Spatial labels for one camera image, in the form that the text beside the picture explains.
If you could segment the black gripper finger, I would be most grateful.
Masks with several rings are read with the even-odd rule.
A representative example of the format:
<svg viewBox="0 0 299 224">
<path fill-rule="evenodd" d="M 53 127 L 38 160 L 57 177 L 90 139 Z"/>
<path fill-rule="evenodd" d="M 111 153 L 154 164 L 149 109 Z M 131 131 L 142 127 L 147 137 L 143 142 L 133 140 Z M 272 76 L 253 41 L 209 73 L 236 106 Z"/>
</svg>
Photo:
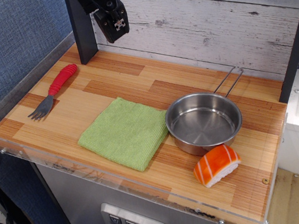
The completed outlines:
<svg viewBox="0 0 299 224">
<path fill-rule="evenodd" d="M 109 43 L 114 43 L 116 41 L 116 29 L 112 24 L 110 16 L 101 10 L 96 11 L 93 16 L 103 32 L 103 35 L 106 37 L 106 40 L 108 40 Z"/>
<path fill-rule="evenodd" d="M 109 12 L 111 17 L 111 35 L 116 40 L 129 32 L 128 14 L 124 4 L 117 0 L 116 8 Z"/>
</svg>

